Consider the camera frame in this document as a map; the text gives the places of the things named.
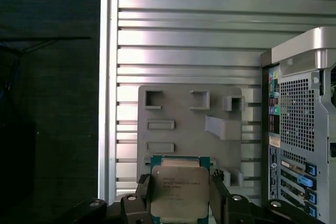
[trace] aluminum panel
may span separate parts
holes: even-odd
[[[259,67],[263,51],[119,49],[118,64]]]
[[[119,0],[119,8],[269,14],[336,14],[336,6],[323,0]]]
[[[114,85],[119,87],[115,100],[114,87],[100,84],[101,94],[106,88],[112,89],[108,91],[112,97],[109,101],[100,100],[104,104],[100,105],[99,129],[106,128],[102,123],[106,119],[110,132],[105,135],[105,146],[99,142],[99,150],[101,154],[116,151],[120,162],[131,162],[133,159],[125,155],[135,155],[134,149],[121,155],[120,148],[124,147],[120,146],[135,146],[137,142],[138,87],[159,83],[232,84],[242,88],[247,103],[243,141],[255,146],[246,155],[258,158],[261,79],[253,67],[260,66],[259,55],[312,27],[336,25],[336,6],[331,0],[102,0],[101,3],[102,13],[106,15],[108,8],[112,8],[109,11],[113,22],[118,18],[112,28],[103,24],[108,24],[107,16],[102,19],[101,31],[111,34],[102,34],[105,41],[101,41],[101,52],[108,50],[108,43],[117,50],[109,62],[112,68],[118,64]],[[103,69],[100,75],[101,80],[115,79]],[[109,104],[118,105],[114,107],[117,114],[113,114]],[[105,193],[110,191],[112,200],[114,161],[108,156],[101,159],[100,164],[111,162],[112,169],[99,175],[99,184],[107,183]],[[257,178],[259,165],[243,162],[245,176]],[[117,163],[117,194],[135,189],[135,168],[134,163]],[[260,186],[260,181],[248,180],[244,185]]]
[[[251,125],[243,125],[242,128],[242,140],[244,143],[255,142],[261,140],[261,133],[258,129],[247,130]],[[136,124],[118,124],[117,125],[117,140],[118,143],[136,143],[137,141],[137,125]]]
[[[117,87],[117,102],[138,102],[139,86]],[[242,95],[247,103],[261,103],[261,91],[259,88],[242,88]]]
[[[260,177],[260,162],[243,162],[241,164],[241,172],[244,177]]]
[[[135,12],[123,10],[119,12],[119,20],[184,20],[184,21],[207,21],[220,23],[258,23],[272,25],[336,25],[334,17],[322,16],[282,16],[266,14],[217,14],[217,13],[183,13],[183,12]]]
[[[120,46],[132,47],[214,47],[266,50],[275,47],[276,41],[285,42],[295,35],[299,33],[121,30],[118,32],[118,43]]]
[[[175,76],[118,76],[117,83],[180,83],[180,84],[234,84],[259,85],[260,78],[241,77],[175,77]]]
[[[117,159],[136,159],[137,144],[117,144]],[[242,144],[242,159],[261,158],[261,144]]]
[[[125,136],[129,136],[131,132],[136,132],[138,129],[137,123],[128,123],[128,124],[118,124],[117,131],[125,133]],[[261,126],[260,125],[243,125],[242,132],[245,134],[257,134],[260,136],[261,134]]]
[[[179,21],[152,21],[152,20],[120,20],[119,26],[124,29],[152,29],[168,28],[178,30],[203,29],[203,30],[259,30],[259,31],[290,31],[303,33],[313,29],[315,25],[283,25],[283,24],[260,24],[260,23],[221,23],[201,20],[179,20]]]
[[[246,107],[242,112],[244,122],[260,122],[261,107]],[[117,106],[117,121],[136,121],[138,119],[137,105],[119,105]]]
[[[192,77],[245,77],[261,78],[261,71],[258,68],[187,68],[187,67],[119,67],[119,76],[192,76]]]

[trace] rectangular cutout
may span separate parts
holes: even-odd
[[[175,129],[174,120],[147,120],[148,130],[173,130]]]
[[[173,143],[146,143],[146,152],[154,153],[174,153]]]
[[[162,98],[162,90],[146,90],[145,91],[145,109],[162,109],[160,100]]]
[[[209,110],[210,109],[210,93],[206,90],[191,90],[193,95],[193,106],[191,110]]]
[[[245,111],[245,98],[242,95],[224,97],[223,110],[232,112]]]

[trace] label sticker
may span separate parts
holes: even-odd
[[[274,136],[270,136],[269,137],[269,145],[280,148],[281,144],[280,144],[280,138],[278,137],[274,137]]]
[[[278,198],[278,149],[269,147],[269,199]]]

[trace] metal frame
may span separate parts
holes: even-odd
[[[116,195],[118,0],[101,0],[99,53],[98,197]]]

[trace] screw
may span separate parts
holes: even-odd
[[[236,200],[236,201],[240,201],[240,200],[242,200],[241,196],[239,196],[239,195],[235,195],[235,196],[233,196],[232,199],[233,199],[233,200]]]
[[[90,204],[90,207],[96,207],[99,205],[99,202],[98,201],[94,201]]]
[[[281,207],[281,203],[277,202],[277,201],[272,201],[271,205],[274,206],[274,207]]]

